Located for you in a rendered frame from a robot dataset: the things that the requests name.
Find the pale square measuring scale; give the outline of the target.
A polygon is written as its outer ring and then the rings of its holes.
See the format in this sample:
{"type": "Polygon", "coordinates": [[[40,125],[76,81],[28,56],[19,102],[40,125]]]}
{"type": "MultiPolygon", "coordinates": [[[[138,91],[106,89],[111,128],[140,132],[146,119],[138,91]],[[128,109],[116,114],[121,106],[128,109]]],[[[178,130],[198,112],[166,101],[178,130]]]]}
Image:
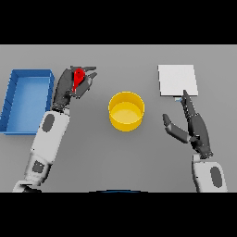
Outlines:
{"type": "Polygon", "coordinates": [[[183,91],[190,96],[198,95],[193,65],[158,65],[157,72],[161,96],[179,99],[183,91]]]}

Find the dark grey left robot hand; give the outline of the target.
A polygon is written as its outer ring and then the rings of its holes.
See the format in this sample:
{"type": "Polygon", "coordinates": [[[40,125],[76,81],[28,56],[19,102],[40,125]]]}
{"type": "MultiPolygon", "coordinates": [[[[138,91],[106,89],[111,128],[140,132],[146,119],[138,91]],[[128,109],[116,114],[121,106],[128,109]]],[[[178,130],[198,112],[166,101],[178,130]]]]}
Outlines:
{"type": "Polygon", "coordinates": [[[94,78],[97,76],[95,72],[96,67],[75,67],[71,66],[69,69],[65,69],[60,76],[54,100],[52,104],[52,110],[56,112],[63,112],[66,106],[69,105],[72,97],[80,99],[87,91],[90,90],[94,78]],[[73,75],[75,69],[83,69],[85,76],[83,81],[78,86],[76,92],[72,92],[73,87],[73,75]]]}

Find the yellow bowl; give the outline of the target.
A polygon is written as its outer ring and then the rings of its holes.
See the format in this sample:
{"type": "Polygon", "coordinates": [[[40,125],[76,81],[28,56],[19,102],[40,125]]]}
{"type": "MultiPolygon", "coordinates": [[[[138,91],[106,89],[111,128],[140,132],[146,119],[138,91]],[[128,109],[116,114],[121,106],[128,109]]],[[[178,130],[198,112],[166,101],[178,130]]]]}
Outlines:
{"type": "Polygon", "coordinates": [[[143,121],[144,102],[140,95],[123,91],[112,96],[107,110],[110,123],[115,129],[133,131],[143,121]]]}

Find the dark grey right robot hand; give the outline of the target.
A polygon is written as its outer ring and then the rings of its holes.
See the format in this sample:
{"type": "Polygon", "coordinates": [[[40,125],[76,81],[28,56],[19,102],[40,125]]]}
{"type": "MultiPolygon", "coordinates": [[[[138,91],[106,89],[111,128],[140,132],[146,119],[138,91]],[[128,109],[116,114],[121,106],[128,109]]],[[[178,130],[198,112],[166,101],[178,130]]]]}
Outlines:
{"type": "Polygon", "coordinates": [[[183,91],[181,105],[184,116],[187,120],[188,130],[185,131],[171,122],[167,114],[163,114],[163,122],[167,134],[182,143],[190,143],[192,149],[196,151],[202,159],[207,159],[213,155],[206,124],[199,113],[195,111],[193,101],[187,91],[183,91]]]}

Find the blue tray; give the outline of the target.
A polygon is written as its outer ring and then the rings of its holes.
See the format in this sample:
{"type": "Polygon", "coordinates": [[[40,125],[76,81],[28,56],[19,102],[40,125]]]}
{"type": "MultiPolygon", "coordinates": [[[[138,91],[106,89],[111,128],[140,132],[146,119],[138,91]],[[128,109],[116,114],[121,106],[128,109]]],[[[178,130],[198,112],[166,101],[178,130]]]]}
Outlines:
{"type": "Polygon", "coordinates": [[[50,110],[54,81],[51,69],[12,69],[0,113],[0,133],[35,135],[50,110]]]}

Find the red beaker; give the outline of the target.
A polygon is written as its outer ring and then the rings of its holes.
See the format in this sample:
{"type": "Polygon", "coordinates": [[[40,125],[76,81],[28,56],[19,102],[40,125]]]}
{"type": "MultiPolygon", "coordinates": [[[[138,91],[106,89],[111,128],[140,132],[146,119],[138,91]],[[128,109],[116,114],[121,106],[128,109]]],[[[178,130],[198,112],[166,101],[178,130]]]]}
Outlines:
{"type": "Polygon", "coordinates": [[[83,81],[85,76],[85,72],[83,69],[75,69],[74,70],[74,75],[73,75],[73,87],[72,87],[72,92],[76,92],[78,86],[80,85],[80,83],[83,81]]]}

